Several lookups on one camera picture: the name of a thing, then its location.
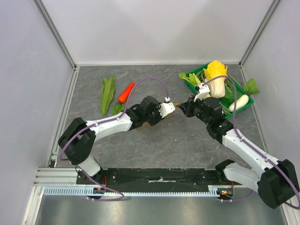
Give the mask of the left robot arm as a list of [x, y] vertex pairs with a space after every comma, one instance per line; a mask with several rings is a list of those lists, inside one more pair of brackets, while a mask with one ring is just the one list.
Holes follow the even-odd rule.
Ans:
[[73, 165], [87, 173], [87, 180], [99, 184], [103, 173], [98, 162], [91, 156], [94, 142], [119, 132], [130, 131], [144, 123], [151, 126], [159, 123], [174, 111], [170, 102], [160, 103], [154, 97], [145, 97], [140, 104], [135, 104], [124, 111], [100, 120], [84, 121], [76, 118], [58, 140], [58, 145]]

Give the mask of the brown cardboard express box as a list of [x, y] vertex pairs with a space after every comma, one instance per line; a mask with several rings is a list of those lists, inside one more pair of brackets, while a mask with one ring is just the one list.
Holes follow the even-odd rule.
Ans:
[[[174, 115], [173, 112], [170, 113], [170, 114], [168, 114], [167, 116], [165, 116], [164, 118], [162, 118], [160, 121], [158, 121], [156, 124], [162, 122], [163, 120], [166, 120], [166, 119], [171, 118], [173, 115]], [[138, 127], [136, 130], [143, 129], [143, 128], [148, 128], [148, 127], [152, 127], [152, 126], [154, 126], [154, 125], [156, 125], [156, 124], [151, 125], [150, 123], [145, 122], [145, 123], [143, 123], [143, 125], [142, 125], [141, 127]]]

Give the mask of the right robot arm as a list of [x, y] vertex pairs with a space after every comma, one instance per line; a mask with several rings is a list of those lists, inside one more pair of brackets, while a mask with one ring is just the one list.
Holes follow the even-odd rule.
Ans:
[[247, 169], [232, 160], [216, 166], [215, 180], [219, 184], [234, 181], [255, 191], [270, 208], [275, 209], [294, 196], [299, 198], [300, 187], [292, 162], [272, 157], [249, 141], [222, 113], [219, 100], [204, 100], [191, 96], [178, 104], [186, 117], [196, 117], [206, 125], [208, 134], [220, 144], [239, 155]]

